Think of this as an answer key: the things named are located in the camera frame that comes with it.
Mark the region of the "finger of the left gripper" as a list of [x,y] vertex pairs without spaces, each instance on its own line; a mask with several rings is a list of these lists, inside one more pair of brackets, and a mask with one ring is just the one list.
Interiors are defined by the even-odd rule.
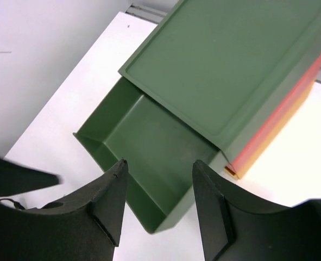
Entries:
[[0,197],[17,195],[61,183],[59,175],[0,158]]

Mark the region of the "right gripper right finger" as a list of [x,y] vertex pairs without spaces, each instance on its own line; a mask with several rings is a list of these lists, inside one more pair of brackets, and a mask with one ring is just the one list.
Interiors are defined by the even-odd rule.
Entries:
[[321,260],[321,199],[282,206],[200,160],[192,179],[206,260]]

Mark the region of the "green top drawer tray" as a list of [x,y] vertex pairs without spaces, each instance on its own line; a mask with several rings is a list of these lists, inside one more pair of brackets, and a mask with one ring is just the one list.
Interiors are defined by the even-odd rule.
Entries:
[[128,163],[127,204],[149,234],[174,227],[194,204],[192,166],[218,148],[125,78],[75,133],[99,167]]

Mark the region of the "orange drawer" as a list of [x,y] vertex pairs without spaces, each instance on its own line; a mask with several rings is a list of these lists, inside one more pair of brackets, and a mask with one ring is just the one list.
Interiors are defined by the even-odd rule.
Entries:
[[242,178],[308,97],[321,67],[321,54],[274,109],[225,171]]

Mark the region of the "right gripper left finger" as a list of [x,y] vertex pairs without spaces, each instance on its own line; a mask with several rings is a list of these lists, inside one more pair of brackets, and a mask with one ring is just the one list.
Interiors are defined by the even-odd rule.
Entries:
[[122,159],[80,189],[42,208],[0,203],[0,260],[112,260],[128,185]]

